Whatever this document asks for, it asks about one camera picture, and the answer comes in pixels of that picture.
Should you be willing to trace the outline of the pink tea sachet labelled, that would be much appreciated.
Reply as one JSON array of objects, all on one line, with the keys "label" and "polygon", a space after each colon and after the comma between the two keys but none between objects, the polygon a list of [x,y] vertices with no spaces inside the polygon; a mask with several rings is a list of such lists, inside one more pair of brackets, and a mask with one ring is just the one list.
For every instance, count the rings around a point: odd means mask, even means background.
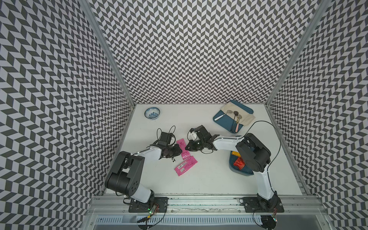
[{"label": "pink tea sachet labelled", "polygon": [[190,156],[187,159],[185,159],[182,163],[180,163],[174,170],[178,176],[181,176],[196,164],[197,160],[194,158],[194,156]]}]

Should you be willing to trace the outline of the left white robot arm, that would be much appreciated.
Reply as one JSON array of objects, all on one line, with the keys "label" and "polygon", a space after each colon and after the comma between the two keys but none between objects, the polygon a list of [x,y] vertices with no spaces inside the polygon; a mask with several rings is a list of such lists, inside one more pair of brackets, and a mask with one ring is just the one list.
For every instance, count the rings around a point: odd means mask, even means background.
[{"label": "left white robot arm", "polygon": [[144,165],[160,159],[174,158],[181,153],[178,144],[171,146],[152,144],[134,154],[121,151],[106,176],[105,188],[141,203],[151,204],[154,201],[154,192],[140,183]]}]

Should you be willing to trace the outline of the teal storage box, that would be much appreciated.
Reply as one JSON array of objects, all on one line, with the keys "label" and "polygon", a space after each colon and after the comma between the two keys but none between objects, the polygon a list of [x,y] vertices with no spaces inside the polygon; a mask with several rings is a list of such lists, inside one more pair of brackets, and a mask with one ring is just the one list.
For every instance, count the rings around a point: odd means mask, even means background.
[{"label": "teal storage box", "polygon": [[233,163],[238,157],[232,155],[231,153],[232,151],[230,152],[230,156],[229,156],[229,167],[233,172],[244,175],[244,176],[254,175],[253,171],[247,165],[245,165],[245,167],[241,171],[237,167],[235,167]]}]

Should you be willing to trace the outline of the yellow tea bag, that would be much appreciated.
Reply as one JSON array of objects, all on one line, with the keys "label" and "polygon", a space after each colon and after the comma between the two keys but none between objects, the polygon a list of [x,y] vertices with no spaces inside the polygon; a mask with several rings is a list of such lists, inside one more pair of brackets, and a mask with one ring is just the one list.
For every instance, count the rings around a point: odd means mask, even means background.
[{"label": "yellow tea bag", "polygon": [[231,153],[232,155],[236,156],[236,157],[241,157],[241,155],[238,152],[232,151]]}]

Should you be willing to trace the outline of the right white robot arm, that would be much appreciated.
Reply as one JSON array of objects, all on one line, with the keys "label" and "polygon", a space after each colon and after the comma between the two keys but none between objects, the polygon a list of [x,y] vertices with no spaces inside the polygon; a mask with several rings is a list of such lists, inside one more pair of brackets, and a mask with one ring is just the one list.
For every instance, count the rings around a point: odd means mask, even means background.
[{"label": "right white robot arm", "polygon": [[271,212],[277,208],[279,197],[272,188],[268,174],[271,151],[254,134],[249,133],[242,137],[224,137],[191,130],[188,132],[188,136],[187,151],[209,149],[238,152],[245,165],[254,173],[259,210]]}]

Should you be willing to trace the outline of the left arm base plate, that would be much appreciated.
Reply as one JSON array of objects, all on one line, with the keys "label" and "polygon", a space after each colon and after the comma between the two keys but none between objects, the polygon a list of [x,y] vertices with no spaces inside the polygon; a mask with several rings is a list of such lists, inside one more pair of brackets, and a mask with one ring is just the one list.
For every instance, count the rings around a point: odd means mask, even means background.
[{"label": "left arm base plate", "polygon": [[132,200],[129,204],[129,213],[148,213],[154,205],[158,205],[158,213],[167,211],[168,197],[155,197],[153,201],[142,203],[138,200]]}]

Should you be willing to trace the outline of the red tea bag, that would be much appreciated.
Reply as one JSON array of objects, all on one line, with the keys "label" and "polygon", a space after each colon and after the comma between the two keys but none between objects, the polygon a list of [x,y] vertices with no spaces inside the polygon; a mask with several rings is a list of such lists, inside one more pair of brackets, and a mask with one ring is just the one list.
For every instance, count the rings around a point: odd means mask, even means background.
[{"label": "red tea bag", "polygon": [[245,167],[245,163],[241,157],[238,157],[233,165],[237,167],[240,171]]}]

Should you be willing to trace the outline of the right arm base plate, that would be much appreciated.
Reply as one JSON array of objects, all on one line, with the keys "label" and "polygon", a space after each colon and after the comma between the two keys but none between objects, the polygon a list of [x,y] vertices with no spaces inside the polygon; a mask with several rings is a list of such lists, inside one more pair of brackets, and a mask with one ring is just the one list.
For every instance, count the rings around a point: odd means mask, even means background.
[{"label": "right arm base plate", "polygon": [[284,213],[284,206],[278,196],[273,196],[270,200],[262,197],[243,197],[242,205],[246,213],[265,212],[265,213]]}]

